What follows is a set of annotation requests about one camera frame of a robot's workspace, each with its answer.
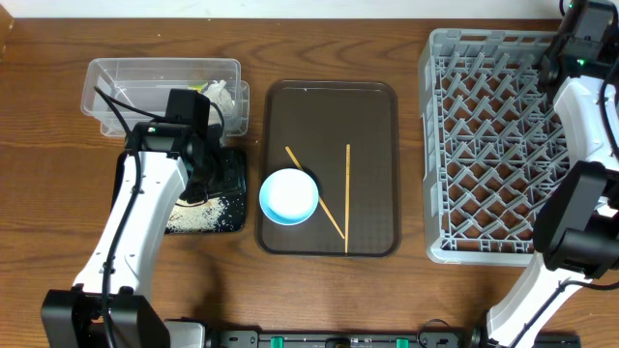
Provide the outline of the yellow snack wrapper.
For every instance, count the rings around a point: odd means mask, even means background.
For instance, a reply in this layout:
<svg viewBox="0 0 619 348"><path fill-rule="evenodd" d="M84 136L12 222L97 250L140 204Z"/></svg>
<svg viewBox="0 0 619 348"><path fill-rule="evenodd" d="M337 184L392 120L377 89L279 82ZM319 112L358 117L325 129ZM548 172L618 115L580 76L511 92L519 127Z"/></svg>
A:
<svg viewBox="0 0 619 348"><path fill-rule="evenodd" d="M204 90L206 90L207 87L208 87L208 82L201 84L201 85L188 86L189 89L194 90L198 93L202 93Z"/></svg>

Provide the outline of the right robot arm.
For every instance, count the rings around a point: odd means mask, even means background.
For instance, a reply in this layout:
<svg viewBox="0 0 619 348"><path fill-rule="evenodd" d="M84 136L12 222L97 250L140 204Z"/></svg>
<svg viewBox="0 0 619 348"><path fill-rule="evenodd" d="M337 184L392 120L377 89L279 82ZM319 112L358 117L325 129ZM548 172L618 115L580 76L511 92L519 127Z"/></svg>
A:
<svg viewBox="0 0 619 348"><path fill-rule="evenodd" d="M578 347L578 336L543 334L543 326L578 290L618 287L598 282L618 267L617 6L573 0L540 68L570 170L536 217L531 261L467 347Z"/></svg>

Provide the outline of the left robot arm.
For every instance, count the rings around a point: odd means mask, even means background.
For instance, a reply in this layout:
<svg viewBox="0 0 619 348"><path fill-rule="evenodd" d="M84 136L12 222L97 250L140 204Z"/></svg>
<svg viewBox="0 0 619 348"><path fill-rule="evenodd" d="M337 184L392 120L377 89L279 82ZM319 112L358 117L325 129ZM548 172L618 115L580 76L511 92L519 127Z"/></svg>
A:
<svg viewBox="0 0 619 348"><path fill-rule="evenodd" d="M192 175L213 178L223 125L190 89L169 93L163 116L130 126L123 175L103 234L69 290L50 290L41 308L52 347L204 347L205 325L163 321L149 303L154 266L177 200Z"/></svg>

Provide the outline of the rice food scraps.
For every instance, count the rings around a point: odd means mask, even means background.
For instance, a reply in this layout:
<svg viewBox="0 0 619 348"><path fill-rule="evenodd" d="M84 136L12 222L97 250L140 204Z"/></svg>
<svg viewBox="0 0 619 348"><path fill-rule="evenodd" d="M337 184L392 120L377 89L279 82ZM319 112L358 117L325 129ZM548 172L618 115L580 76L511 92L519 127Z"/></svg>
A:
<svg viewBox="0 0 619 348"><path fill-rule="evenodd" d="M236 232L245 223L245 215L245 203L239 197L211 198L192 204L178 200L172 209L166 232L170 234Z"/></svg>

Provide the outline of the light blue bowl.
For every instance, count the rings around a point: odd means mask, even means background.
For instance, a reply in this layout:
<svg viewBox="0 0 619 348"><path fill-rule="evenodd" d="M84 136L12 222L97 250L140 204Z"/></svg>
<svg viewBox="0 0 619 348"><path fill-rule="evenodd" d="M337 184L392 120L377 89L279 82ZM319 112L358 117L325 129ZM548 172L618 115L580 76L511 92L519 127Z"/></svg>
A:
<svg viewBox="0 0 619 348"><path fill-rule="evenodd" d="M315 212L319 193L313 178L302 170L284 168L273 172L263 182L259 194L262 213L272 222L292 226L310 218Z"/></svg>

